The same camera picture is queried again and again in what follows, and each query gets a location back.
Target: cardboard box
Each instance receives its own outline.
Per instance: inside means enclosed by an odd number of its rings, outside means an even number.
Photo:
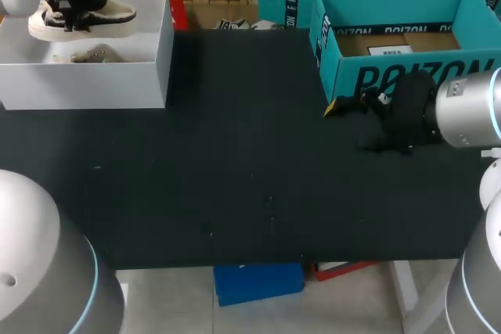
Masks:
[[[259,0],[259,19],[285,27],[309,28],[315,0]]]
[[[347,52],[342,36],[355,37],[349,43],[358,47]],[[386,53],[362,54],[378,38]],[[428,70],[442,83],[501,66],[501,23],[485,0],[315,0],[310,42],[328,101],[370,86],[391,91],[412,70]]]
[[[46,42],[28,18],[0,26],[0,100],[7,110],[164,108],[174,30],[168,0],[118,0],[135,7],[138,30],[126,38]],[[62,63],[107,44],[130,63]]]

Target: red shoe box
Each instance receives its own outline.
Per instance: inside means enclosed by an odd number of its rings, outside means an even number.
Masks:
[[[313,274],[315,277],[323,282],[327,279],[332,279],[339,277],[340,275],[344,275],[347,273],[351,273],[352,271],[356,271],[359,269],[367,268],[369,266],[377,264],[376,261],[368,261],[368,262],[346,262],[342,265],[336,266],[335,268],[327,269],[325,271],[320,271],[318,269],[318,264],[312,265]]]
[[[182,0],[169,0],[171,3],[172,23],[175,31],[187,31],[189,29],[188,17]]]

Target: black table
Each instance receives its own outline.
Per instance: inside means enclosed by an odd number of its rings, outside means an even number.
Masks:
[[[307,31],[178,34],[166,110],[0,113],[0,168],[33,178],[112,268],[459,257],[489,161],[358,151],[324,120]]]

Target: teal box lid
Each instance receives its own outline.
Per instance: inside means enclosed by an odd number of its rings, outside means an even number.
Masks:
[[[309,28],[315,0],[258,0],[259,19],[285,27]]]
[[[336,35],[451,31],[460,49],[344,57]],[[330,102],[425,69],[435,82],[501,66],[501,23],[485,0],[315,0],[310,43]]]

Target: tile floor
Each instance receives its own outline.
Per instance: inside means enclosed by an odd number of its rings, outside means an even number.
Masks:
[[[437,261],[412,263],[418,290]],[[290,296],[219,307],[212,268],[119,271],[128,284],[123,334],[401,334],[387,264],[326,282],[308,280]],[[447,333],[441,318],[428,334]]]

